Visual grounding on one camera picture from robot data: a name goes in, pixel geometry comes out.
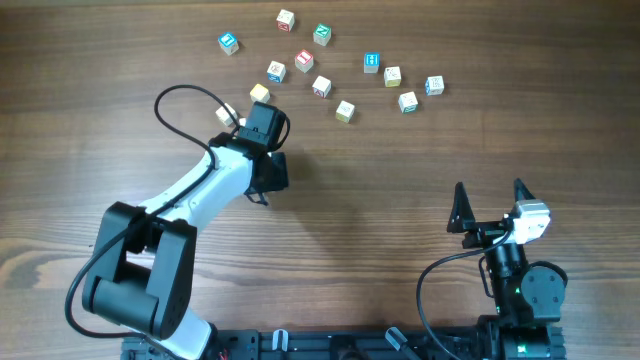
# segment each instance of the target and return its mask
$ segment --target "wood grain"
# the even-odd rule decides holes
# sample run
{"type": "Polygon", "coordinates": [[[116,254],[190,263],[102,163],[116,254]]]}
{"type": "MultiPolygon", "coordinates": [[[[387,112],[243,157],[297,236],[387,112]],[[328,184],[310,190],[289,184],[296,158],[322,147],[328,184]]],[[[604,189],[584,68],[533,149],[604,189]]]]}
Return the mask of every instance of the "wood grain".
{"type": "MultiPolygon", "coordinates": [[[[639,16],[633,1],[550,0],[1,9],[0,358],[117,358],[117,341],[68,327],[63,298],[105,209],[158,194],[200,159],[153,115],[177,83],[242,116],[262,83],[292,119],[290,188],[269,208],[233,201],[199,238],[191,305],[220,328],[417,326],[419,272],[460,250],[445,233],[455,183],[490,220],[521,177],[553,214],[528,257],[571,278],[569,357],[637,358],[639,16]],[[291,34],[275,26],[283,7],[291,34]],[[312,42],[319,22],[333,27],[326,48],[312,42]],[[241,43],[231,57],[224,31],[241,43]],[[293,64],[303,48],[316,57],[308,74],[293,64]],[[401,67],[400,88],[362,73],[366,51],[401,67]],[[272,60],[288,68],[283,84],[266,79],[272,60]],[[333,81],[326,100],[311,91],[318,75],[333,81]],[[444,76],[442,96],[424,95],[429,75],[444,76]],[[408,91],[419,110],[402,115],[408,91]],[[350,125],[334,119],[341,100],[356,105],[350,125]]],[[[161,110],[207,140],[225,130],[217,107],[181,92],[161,110]]],[[[475,259],[425,287],[435,324],[493,311],[475,259]]],[[[113,329],[76,305],[83,324],[113,329]]]]}

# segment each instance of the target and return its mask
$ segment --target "wooden tabletop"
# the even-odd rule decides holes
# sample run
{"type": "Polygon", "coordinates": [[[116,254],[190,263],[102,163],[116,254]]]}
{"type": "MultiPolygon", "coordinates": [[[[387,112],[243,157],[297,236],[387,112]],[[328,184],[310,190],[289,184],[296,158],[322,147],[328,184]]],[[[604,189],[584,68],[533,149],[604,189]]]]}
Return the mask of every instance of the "wooden tabletop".
{"type": "MultiPolygon", "coordinates": [[[[418,326],[420,272],[462,250],[445,231],[456,182],[488,221],[511,209],[520,177],[553,219],[527,256],[570,277],[569,358],[637,358],[639,16],[637,2],[612,0],[1,9],[0,358],[118,357],[118,341],[71,330],[63,298],[107,207],[159,194],[202,157],[153,114],[181,83],[243,117],[261,83],[292,121],[290,187],[270,207],[234,200],[198,239],[191,306],[219,328],[418,326]],[[281,8],[295,13],[292,33],[276,27],[281,8]],[[313,43],[318,23],[332,27],[327,47],[313,43]],[[226,31],[240,41],[232,56],[217,43],[226,31]],[[293,62],[301,49],[315,56],[307,74],[293,62]],[[367,51],[400,66],[399,88],[363,73],[367,51]],[[267,80],[272,60],[287,67],[282,84],[267,80]],[[312,93],[318,75],[328,99],[312,93]],[[436,75],[445,92],[427,97],[436,75]],[[419,107],[403,115],[409,91],[419,107]],[[335,119],[341,100],[356,106],[351,124],[335,119]]],[[[206,141],[227,131],[217,108],[182,91],[161,111],[206,141]]],[[[476,261],[427,279],[433,324],[495,313],[476,261]]]]}

